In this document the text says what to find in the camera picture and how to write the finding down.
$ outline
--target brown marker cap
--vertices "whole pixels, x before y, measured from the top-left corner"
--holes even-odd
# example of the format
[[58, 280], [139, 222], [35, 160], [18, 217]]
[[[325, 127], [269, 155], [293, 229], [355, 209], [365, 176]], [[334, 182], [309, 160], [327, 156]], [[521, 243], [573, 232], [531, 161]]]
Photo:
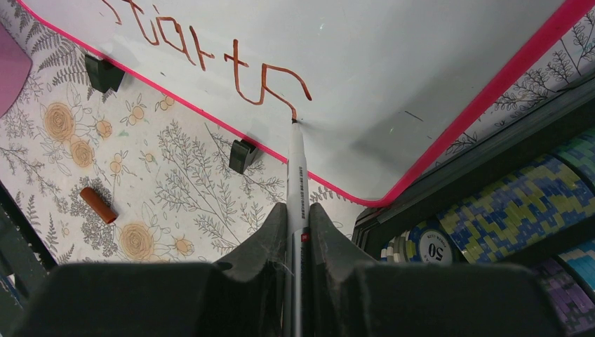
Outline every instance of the brown marker cap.
[[105, 223], [113, 223], [118, 217], [112, 209], [106, 205], [101, 197], [95, 193], [93, 188], [85, 187], [81, 191], [81, 198], [97, 213]]

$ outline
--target fern print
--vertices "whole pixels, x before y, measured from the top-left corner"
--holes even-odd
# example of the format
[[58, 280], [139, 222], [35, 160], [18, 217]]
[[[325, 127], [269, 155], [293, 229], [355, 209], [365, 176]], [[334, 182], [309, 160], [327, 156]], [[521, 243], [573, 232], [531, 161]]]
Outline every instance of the fern print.
[[329, 199], [339, 199], [342, 201], [348, 201], [345, 197], [340, 196], [337, 192], [331, 191], [326, 186], [318, 186], [317, 190], [310, 192], [310, 202], [321, 202]]
[[[91, 96], [96, 92], [96, 90], [89, 85], [89, 87], [87, 88], [87, 100], [91, 99]], [[116, 92], [113, 91], [111, 88], [106, 92], [106, 93], [101, 93], [101, 102], [105, 103], [107, 102], [107, 99], [110, 97], [117, 97], [116, 96]]]
[[31, 226], [33, 227], [33, 229], [35, 230], [35, 232], [37, 234], [41, 234], [41, 230], [39, 230], [39, 226], [41, 226], [41, 223], [39, 223], [38, 219], [39, 217], [37, 216], [37, 211], [35, 210], [35, 195], [32, 194], [31, 197], [29, 197], [29, 202], [27, 203], [27, 208], [25, 209], [25, 217], [27, 218], [27, 220], [29, 221], [29, 223], [31, 224]]
[[45, 26], [43, 26], [39, 21], [34, 19], [33, 25], [31, 25], [31, 28], [29, 29], [29, 32], [25, 37], [25, 44], [28, 44], [30, 39], [36, 37], [37, 35], [40, 35], [46, 30], [47, 28]]
[[58, 252], [58, 250], [55, 247], [58, 244], [58, 236], [56, 235], [56, 233], [57, 232], [55, 230], [54, 221], [52, 219], [52, 214], [50, 213], [50, 229], [48, 230], [48, 233], [46, 234], [46, 239], [44, 240], [44, 243], [49, 248], [50, 253], [52, 253], [53, 256], [55, 256], [55, 253]]
[[74, 252], [74, 244], [72, 244], [72, 246], [70, 246], [70, 249], [66, 253], [58, 256], [58, 259], [56, 260], [56, 262], [59, 265], [63, 265], [65, 263], [69, 262], [70, 258], [72, 258], [72, 252]]
[[41, 36], [35, 41], [31, 48], [31, 55], [35, 55], [39, 51], [47, 51], [57, 48], [62, 43], [69, 42], [66, 38], [49, 29], [44, 29]]
[[212, 238], [211, 244], [221, 254], [227, 254], [234, 250], [239, 242], [232, 242], [225, 239], [225, 228], [221, 222], [215, 222], [212, 216], [201, 214], [194, 219], [194, 224], [197, 225], [204, 234]]
[[[588, 12], [554, 45], [540, 61], [503, 93], [484, 114], [505, 113], [478, 119], [467, 135], [481, 130], [487, 137], [525, 116], [541, 102], [554, 95], [578, 77], [592, 69], [595, 61], [595, 12]], [[436, 163], [464, 151], [479, 139], [462, 135], [444, 152]]]
[[52, 79], [52, 85], [54, 86], [65, 82], [89, 85], [89, 76], [85, 68], [84, 56], [81, 55], [81, 57], [78, 57], [72, 66], [58, 70]]
[[16, 5], [15, 7], [15, 18], [19, 20], [19, 32], [31, 23], [33, 17], [23, 7]]
[[49, 67], [69, 67], [76, 62], [78, 49], [70, 41], [63, 41], [37, 68], [37, 71]]
[[17, 195], [15, 197], [15, 204], [17, 204], [18, 208], [21, 208], [21, 196], [22, 196], [22, 192], [18, 191]]

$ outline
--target chip rack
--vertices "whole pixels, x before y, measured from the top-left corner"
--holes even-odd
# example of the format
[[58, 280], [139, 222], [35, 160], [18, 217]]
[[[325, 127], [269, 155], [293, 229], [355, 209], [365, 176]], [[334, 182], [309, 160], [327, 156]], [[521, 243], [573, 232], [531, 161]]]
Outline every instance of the chip rack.
[[[352, 241], [379, 260], [383, 246], [395, 236], [594, 127], [594, 75], [592, 72], [571, 82], [521, 120], [424, 174], [390, 207], [366, 209], [356, 221]], [[581, 161], [580, 154], [572, 153], [563, 159], [579, 164]], [[584, 176], [595, 176], [593, 166], [583, 164], [581, 171]], [[503, 261], [535, 265], [589, 238], [595, 238], [593, 216], [506, 256]]]

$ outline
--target white marker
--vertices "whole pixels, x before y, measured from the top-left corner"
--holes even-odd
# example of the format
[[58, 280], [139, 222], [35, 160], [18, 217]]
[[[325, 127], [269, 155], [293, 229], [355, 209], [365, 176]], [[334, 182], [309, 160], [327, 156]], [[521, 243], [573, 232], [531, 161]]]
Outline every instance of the white marker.
[[304, 137], [300, 125], [291, 120], [289, 156], [287, 163], [287, 250], [283, 303], [283, 336], [311, 336], [310, 312], [310, 229], [308, 214], [308, 169], [304, 153]]

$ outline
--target black foam holder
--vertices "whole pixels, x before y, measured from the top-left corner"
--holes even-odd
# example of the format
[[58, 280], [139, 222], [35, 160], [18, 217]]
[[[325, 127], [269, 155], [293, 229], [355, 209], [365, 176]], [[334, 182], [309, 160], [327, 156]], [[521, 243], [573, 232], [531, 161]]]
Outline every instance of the black foam holder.
[[243, 174], [246, 168], [254, 161], [256, 153], [256, 146], [245, 140], [234, 140], [232, 153], [229, 155], [229, 167], [237, 173]]
[[98, 60], [85, 55], [85, 68], [91, 81], [91, 86], [102, 93], [109, 89], [118, 91], [125, 72], [106, 60]]

